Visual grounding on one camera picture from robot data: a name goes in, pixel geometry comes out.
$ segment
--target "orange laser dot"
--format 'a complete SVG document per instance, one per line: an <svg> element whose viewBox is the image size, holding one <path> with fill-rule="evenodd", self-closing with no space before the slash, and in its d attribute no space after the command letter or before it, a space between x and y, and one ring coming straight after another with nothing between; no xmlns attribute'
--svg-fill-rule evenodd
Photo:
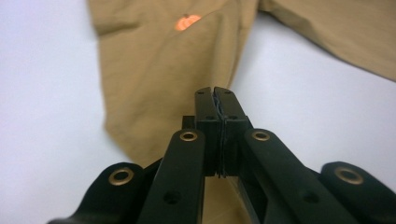
<svg viewBox="0 0 396 224"><path fill-rule="evenodd" d="M175 29L179 31L184 31L200 19L201 17L197 15L184 15L184 17L180 18L177 21Z"/></svg>

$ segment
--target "white background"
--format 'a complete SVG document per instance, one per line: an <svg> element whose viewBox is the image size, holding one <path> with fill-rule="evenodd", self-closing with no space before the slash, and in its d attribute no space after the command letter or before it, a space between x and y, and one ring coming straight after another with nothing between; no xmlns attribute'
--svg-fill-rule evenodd
<svg viewBox="0 0 396 224"><path fill-rule="evenodd" d="M68 217L107 166L130 161L103 129L89 10L3 0L0 31L0 223ZM396 190L395 82L260 14L232 90L306 166L347 161Z"/></svg>

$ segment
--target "khaki pants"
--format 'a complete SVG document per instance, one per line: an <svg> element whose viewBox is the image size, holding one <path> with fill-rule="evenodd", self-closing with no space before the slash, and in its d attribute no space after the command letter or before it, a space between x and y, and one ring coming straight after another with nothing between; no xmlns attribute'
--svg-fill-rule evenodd
<svg viewBox="0 0 396 224"><path fill-rule="evenodd" d="M106 129L142 166L163 156L182 116L193 114L194 91L230 86L257 10L271 13L336 57L396 80L392 0L89 4L99 35ZM228 181L206 180L204 223L248 223L237 193Z"/></svg>

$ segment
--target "metal grommet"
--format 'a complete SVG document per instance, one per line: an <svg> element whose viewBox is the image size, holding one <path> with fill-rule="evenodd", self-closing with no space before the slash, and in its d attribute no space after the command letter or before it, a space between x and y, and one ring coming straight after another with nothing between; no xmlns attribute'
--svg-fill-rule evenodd
<svg viewBox="0 0 396 224"><path fill-rule="evenodd" d="M254 139L259 140L259 141L267 141L270 139L270 135L268 133L262 132L262 131L256 131L251 135Z"/></svg>
<svg viewBox="0 0 396 224"><path fill-rule="evenodd" d="M128 167L123 167L114 171L108 177L108 182L114 186L121 186L131 181L133 177L134 172Z"/></svg>
<svg viewBox="0 0 396 224"><path fill-rule="evenodd" d="M185 142L194 141L198 138L198 135L194 132L184 132L180 135L180 139Z"/></svg>
<svg viewBox="0 0 396 224"><path fill-rule="evenodd" d="M335 168L334 173L349 184L360 185L363 183L363 177L352 169L340 166Z"/></svg>

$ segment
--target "screw hole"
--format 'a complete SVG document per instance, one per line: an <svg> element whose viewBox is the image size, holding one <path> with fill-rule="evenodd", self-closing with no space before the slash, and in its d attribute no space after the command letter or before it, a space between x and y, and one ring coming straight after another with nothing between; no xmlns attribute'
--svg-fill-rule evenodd
<svg viewBox="0 0 396 224"><path fill-rule="evenodd" d="M181 194L175 190L167 191L163 195L163 200L168 204L176 204L181 200Z"/></svg>
<svg viewBox="0 0 396 224"><path fill-rule="evenodd" d="M270 139L270 135L268 133L265 132L254 132L252 134L253 138L259 141L267 141L268 139Z"/></svg>
<svg viewBox="0 0 396 224"><path fill-rule="evenodd" d="M334 172L338 178L349 184L360 185L363 183L363 177L352 169L337 167Z"/></svg>
<svg viewBox="0 0 396 224"><path fill-rule="evenodd" d="M180 135L181 140L190 142L194 141L195 139L198 138L198 135L194 132L184 132Z"/></svg>
<svg viewBox="0 0 396 224"><path fill-rule="evenodd" d="M134 172L128 167L114 171L109 177L108 182L114 186L121 186L132 180Z"/></svg>
<svg viewBox="0 0 396 224"><path fill-rule="evenodd" d="M303 200L306 203L318 203L319 197L317 194L307 191L306 193L303 194Z"/></svg>

